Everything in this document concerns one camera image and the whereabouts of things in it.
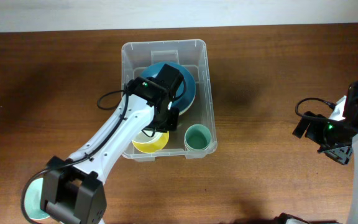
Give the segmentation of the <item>mint green cup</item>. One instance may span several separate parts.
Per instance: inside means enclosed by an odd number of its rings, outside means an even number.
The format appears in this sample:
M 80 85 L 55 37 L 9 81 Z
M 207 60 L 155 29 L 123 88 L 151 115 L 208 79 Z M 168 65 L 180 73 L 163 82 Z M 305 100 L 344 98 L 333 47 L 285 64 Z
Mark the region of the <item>mint green cup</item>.
M 185 133 L 184 142 L 203 142 L 211 144 L 211 131 L 202 124 L 190 126 Z

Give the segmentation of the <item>mint green small bowl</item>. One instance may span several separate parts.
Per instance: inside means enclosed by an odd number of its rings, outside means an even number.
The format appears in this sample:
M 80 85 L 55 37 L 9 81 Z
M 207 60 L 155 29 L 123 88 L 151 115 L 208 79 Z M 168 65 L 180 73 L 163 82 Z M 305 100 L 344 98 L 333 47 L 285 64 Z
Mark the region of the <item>mint green small bowl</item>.
M 50 217 L 49 214 L 40 208 L 43 181 L 43 178 L 32 181 L 26 190 L 24 198 L 24 207 L 27 215 L 30 219 L 36 221 Z

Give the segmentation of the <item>beige bowl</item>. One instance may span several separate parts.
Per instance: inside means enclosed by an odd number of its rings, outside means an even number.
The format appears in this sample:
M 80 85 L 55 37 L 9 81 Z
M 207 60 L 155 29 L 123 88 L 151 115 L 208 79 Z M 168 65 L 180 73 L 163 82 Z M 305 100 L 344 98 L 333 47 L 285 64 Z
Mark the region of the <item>beige bowl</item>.
M 180 110 L 179 115 L 185 114 L 192 106 L 192 104 L 195 101 L 195 97 L 193 97 L 191 100 L 181 100 L 179 104 L 177 105 L 178 109 Z

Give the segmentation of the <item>white small bowl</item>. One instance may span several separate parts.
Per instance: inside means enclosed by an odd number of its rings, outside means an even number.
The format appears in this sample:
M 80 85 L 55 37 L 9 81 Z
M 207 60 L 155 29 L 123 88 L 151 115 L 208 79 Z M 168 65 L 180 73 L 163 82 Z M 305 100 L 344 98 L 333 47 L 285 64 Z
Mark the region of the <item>white small bowl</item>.
M 142 130 L 132 141 L 139 144 L 152 144 L 159 140 L 163 133 Z

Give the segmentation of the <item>cream cup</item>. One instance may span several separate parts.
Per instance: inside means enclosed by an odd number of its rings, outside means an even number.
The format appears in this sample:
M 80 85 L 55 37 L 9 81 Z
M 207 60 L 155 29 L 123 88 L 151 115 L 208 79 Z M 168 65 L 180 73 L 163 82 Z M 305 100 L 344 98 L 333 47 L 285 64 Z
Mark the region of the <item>cream cup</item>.
M 209 147 L 209 144 L 203 142 L 185 142 L 187 151 L 203 151 Z

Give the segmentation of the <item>blue bowl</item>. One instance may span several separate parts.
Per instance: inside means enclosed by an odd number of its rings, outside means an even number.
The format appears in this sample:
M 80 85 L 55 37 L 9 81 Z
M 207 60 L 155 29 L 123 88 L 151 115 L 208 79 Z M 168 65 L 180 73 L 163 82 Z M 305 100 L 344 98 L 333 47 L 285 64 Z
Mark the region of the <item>blue bowl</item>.
M 198 67 L 195 65 L 179 65 L 174 62 L 159 62 L 147 67 L 140 76 L 143 78 L 147 77 L 156 77 L 162 67 L 167 64 L 171 67 L 174 67 L 180 71 L 183 75 L 186 83 L 185 94 L 179 99 L 173 102 L 172 106 L 177 107 L 181 100 L 191 100 L 196 95 L 196 80 L 194 74 L 197 74 Z

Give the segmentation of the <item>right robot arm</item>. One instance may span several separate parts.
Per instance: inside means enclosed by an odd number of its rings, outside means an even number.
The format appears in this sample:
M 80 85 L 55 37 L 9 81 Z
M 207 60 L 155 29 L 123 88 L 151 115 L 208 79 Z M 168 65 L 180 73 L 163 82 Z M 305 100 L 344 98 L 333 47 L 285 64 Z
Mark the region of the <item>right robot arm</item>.
M 336 103 L 324 102 L 332 109 L 330 117 L 310 111 L 300 114 L 293 135 L 319 144 L 319 153 L 341 165 L 354 159 L 352 203 L 348 223 L 358 223 L 358 81 L 351 83 L 347 95 Z

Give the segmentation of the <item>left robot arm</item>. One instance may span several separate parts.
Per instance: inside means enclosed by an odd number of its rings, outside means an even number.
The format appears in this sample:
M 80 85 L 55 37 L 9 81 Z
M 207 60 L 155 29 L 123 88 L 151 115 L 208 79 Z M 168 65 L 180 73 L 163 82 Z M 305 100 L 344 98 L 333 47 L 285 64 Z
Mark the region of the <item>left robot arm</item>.
M 171 103 L 185 84 L 181 72 L 170 65 L 156 77 L 130 80 L 115 112 L 85 146 L 66 160 L 49 160 L 40 209 L 62 223 L 102 223 L 104 184 L 113 165 L 141 131 L 176 130 L 180 110 Z

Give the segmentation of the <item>yellow small bowl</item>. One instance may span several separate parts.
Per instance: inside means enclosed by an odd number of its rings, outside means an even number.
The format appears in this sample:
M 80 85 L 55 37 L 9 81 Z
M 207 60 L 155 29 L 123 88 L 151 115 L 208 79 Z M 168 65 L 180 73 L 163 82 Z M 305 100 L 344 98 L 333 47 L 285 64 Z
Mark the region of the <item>yellow small bowl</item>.
M 169 132 L 166 132 L 163 133 L 163 135 L 159 140 L 155 141 L 152 144 L 139 144 L 139 143 L 134 143 L 133 141 L 132 144 L 140 152 L 154 153 L 156 151 L 163 149 L 167 145 L 168 140 L 169 140 Z

